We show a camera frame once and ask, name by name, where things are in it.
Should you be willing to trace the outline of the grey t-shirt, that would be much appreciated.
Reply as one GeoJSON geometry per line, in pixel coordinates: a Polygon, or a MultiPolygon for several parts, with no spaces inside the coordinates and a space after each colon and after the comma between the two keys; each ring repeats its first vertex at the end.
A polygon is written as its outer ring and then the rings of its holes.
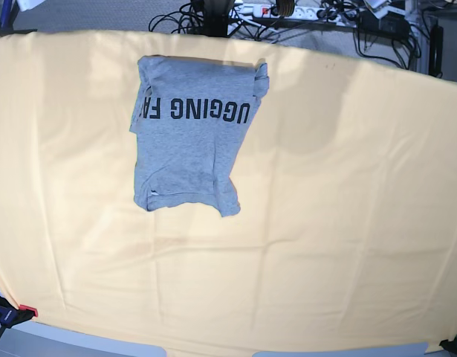
{"type": "Polygon", "coordinates": [[[201,203],[239,213],[230,174],[270,78],[267,63],[145,56],[130,132],[134,202],[146,211],[201,203]]]}

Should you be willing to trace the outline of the white power strip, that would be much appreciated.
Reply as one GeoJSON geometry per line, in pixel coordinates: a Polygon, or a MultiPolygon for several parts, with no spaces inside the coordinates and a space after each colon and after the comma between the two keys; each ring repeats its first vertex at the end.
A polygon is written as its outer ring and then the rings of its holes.
{"type": "Polygon", "coordinates": [[[331,7],[294,6],[294,11],[289,16],[279,16],[274,4],[256,4],[236,2],[231,16],[233,19],[246,20],[249,23],[282,25],[299,25],[301,23],[313,23],[320,25],[335,25],[339,27],[354,28],[355,17],[359,10],[331,7]]]}

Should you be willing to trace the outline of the yellow table cloth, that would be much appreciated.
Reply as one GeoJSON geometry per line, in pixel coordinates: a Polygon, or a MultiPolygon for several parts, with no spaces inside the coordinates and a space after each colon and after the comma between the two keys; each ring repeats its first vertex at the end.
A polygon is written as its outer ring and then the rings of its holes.
{"type": "Polygon", "coordinates": [[[171,356],[437,347],[457,333],[457,83],[236,39],[0,37],[0,291],[171,356]],[[134,203],[145,55],[268,64],[239,214],[134,203]]]}

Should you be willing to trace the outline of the black power adapter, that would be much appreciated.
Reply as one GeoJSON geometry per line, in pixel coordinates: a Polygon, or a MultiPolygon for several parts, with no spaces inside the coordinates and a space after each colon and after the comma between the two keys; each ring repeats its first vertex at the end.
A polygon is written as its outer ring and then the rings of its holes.
{"type": "Polygon", "coordinates": [[[403,16],[395,13],[387,13],[378,19],[372,13],[364,11],[360,14],[359,30],[391,39],[406,39],[410,32],[410,26],[403,16]]]}

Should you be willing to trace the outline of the blue red clamp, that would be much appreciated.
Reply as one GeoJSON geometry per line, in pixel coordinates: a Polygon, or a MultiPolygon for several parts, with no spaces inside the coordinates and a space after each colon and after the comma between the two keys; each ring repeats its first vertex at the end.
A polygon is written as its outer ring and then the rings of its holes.
{"type": "Polygon", "coordinates": [[[16,308],[0,296],[0,325],[2,327],[9,329],[17,324],[36,318],[38,315],[37,309],[25,305],[19,305],[16,308]]]}

